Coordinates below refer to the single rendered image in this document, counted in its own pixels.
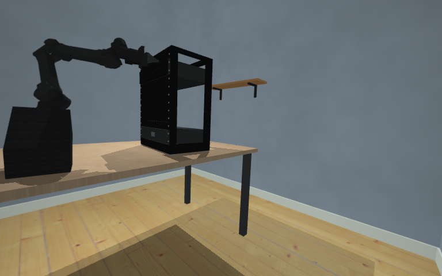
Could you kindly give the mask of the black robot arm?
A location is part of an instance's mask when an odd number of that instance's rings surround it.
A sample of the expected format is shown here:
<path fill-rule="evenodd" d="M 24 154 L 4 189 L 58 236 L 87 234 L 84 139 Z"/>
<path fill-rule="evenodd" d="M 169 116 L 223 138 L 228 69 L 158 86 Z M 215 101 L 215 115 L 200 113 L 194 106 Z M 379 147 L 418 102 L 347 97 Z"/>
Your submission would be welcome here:
<path fill-rule="evenodd" d="M 44 44 L 33 53 L 39 64 L 41 79 L 33 93 L 40 100 L 37 108 L 67 109 L 71 105 L 71 100 L 63 94 L 59 86 L 55 63 L 60 60 L 82 60 L 113 69 L 123 65 L 120 59 L 125 59 L 125 64 L 140 64 L 129 60 L 132 53 L 122 38 L 114 39 L 110 48 L 98 50 L 64 45 L 56 39 L 46 39 Z"/>

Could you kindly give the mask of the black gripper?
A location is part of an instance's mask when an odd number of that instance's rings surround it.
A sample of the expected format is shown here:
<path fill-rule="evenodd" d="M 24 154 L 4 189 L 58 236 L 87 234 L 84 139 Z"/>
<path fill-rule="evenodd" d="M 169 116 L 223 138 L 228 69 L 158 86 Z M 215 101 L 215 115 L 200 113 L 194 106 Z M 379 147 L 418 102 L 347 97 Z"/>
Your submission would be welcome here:
<path fill-rule="evenodd" d="M 139 68 L 147 67 L 148 63 L 156 63 L 159 62 L 156 58 L 150 55 L 148 52 L 144 52 L 144 46 L 141 46 L 138 51 L 134 49 L 130 49 L 130 61 L 139 62 Z"/>

